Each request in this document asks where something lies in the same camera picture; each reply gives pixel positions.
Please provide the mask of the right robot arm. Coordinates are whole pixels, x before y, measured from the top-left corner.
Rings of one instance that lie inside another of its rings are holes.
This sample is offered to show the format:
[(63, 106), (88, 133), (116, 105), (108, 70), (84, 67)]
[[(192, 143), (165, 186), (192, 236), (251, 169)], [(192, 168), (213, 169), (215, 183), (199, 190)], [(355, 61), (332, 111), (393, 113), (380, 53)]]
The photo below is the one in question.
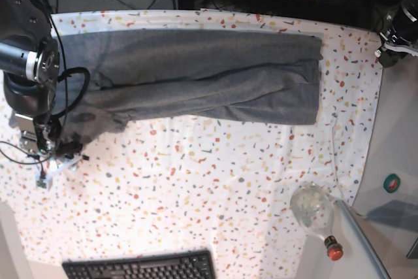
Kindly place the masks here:
[[(67, 114), (87, 92), (90, 74), (83, 67), (68, 69), (63, 45), (44, 0), (1, 0), (1, 71), (5, 99), (20, 129), (22, 150), (37, 159), (73, 158), (82, 151), (78, 141), (64, 142)], [(56, 88), (73, 74), (84, 82), (73, 102), (55, 113)]]

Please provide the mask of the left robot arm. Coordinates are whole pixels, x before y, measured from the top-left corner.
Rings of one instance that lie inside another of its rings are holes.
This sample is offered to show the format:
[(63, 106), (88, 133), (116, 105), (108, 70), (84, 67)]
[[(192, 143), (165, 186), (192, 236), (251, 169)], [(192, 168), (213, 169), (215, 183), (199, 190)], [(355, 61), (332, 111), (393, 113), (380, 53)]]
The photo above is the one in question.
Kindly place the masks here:
[(378, 35), (381, 46), (375, 51), (384, 68), (394, 66), (406, 56), (417, 56), (417, 0), (371, 0), (387, 8), (381, 17)]

